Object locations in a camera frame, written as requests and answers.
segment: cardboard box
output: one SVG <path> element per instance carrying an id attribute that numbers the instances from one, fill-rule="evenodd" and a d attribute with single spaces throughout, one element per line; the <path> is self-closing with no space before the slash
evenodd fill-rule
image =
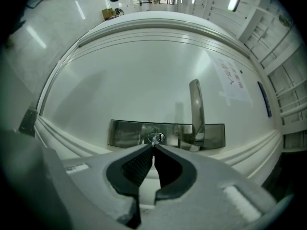
<path id="1" fill-rule="evenodd" d="M 115 16 L 116 12 L 113 9 L 102 10 L 102 15 L 105 20 L 108 20 L 110 17 Z"/>

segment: floor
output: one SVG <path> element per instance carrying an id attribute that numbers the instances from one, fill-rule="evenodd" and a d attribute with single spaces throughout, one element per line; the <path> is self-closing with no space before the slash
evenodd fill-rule
<path id="1" fill-rule="evenodd" d="M 29 0 L 35 7 L 40 0 Z M 44 0 L 26 8 L 24 25 L 12 34 L 3 49 L 13 69 L 35 95 L 35 108 L 45 82 L 57 61 L 81 36 L 104 21 L 101 10 L 121 8 L 137 12 L 133 0 Z"/>

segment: white paper sign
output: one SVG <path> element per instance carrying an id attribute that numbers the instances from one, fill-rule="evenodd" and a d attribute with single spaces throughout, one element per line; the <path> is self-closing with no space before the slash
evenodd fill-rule
<path id="1" fill-rule="evenodd" d="M 235 62 L 226 56 L 210 54 L 215 70 L 220 78 L 226 97 L 250 102 L 242 73 L 236 67 Z"/>

